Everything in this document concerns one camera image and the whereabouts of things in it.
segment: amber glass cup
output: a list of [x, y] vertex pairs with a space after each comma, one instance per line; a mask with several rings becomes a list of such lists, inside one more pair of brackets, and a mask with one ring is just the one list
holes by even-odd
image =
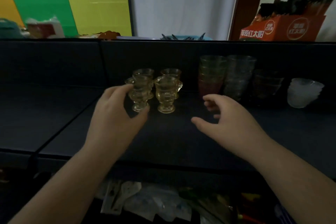
[[137, 76], [136, 78], [128, 78], [125, 83], [133, 85], [133, 89], [128, 93], [129, 98], [134, 102], [132, 110], [140, 112], [148, 106], [150, 79], [146, 76]]
[[154, 74], [154, 70], [151, 69], [151, 68], [141, 68], [141, 69], [137, 69], [137, 70], [133, 71], [133, 77], [134, 78], [140, 75], [140, 76], [147, 76], [150, 79], [148, 99], [152, 99], [154, 97], [154, 95], [152, 93], [152, 88], [154, 86], [153, 74]]
[[160, 102], [159, 112], [171, 113], [175, 111], [173, 105], [176, 93], [181, 89], [182, 83], [171, 76], [160, 76], [154, 80], [156, 88], [156, 98]]
[[[181, 73], [182, 73], [182, 71], [180, 69], [177, 69], [177, 68], [166, 68], [166, 69], [161, 70], [162, 75], [167, 75], [167, 76], [171, 76], [171, 77], [176, 78], [178, 80], [177, 81], [177, 86], [182, 84], [182, 82], [180, 81]], [[175, 99], [178, 99], [178, 98], [179, 98], [179, 95], [176, 92]]]

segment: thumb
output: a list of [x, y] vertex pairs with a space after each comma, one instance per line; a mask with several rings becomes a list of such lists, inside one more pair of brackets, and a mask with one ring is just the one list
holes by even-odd
[[194, 123], [199, 131], [206, 134], [208, 137], [214, 139], [216, 136], [216, 126], [217, 124], [209, 123], [199, 117], [192, 117], [191, 122]]
[[139, 114], [137, 116], [135, 116], [134, 118], [132, 118], [133, 125], [134, 125], [134, 127], [138, 131], [146, 123], [147, 118], [148, 118], [148, 112], [149, 112], [149, 106], [147, 106], [146, 108], [144, 108], [141, 112], [139, 112]]

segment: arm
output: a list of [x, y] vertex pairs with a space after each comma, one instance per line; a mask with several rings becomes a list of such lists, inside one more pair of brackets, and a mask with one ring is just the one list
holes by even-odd
[[197, 128], [221, 146], [250, 162], [265, 178], [298, 224], [334, 223], [336, 183], [272, 140], [252, 115], [233, 99], [204, 96], [218, 124], [193, 117]]
[[86, 141], [9, 222], [10, 224], [81, 223], [111, 166], [147, 120], [148, 110], [130, 118], [124, 98], [130, 85], [105, 90], [92, 116]]

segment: forearm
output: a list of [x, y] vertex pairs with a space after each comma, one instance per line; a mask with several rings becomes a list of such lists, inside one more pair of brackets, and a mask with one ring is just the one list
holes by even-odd
[[80, 150], [10, 221], [80, 223], [95, 192], [116, 159], [102, 149]]
[[249, 159], [298, 223], [334, 223], [336, 183], [275, 141]]

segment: teal bag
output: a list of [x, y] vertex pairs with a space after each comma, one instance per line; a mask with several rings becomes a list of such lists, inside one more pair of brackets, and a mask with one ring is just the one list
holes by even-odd
[[21, 34], [19, 26], [8, 19], [0, 18], [0, 39], [21, 39], [24, 38]]

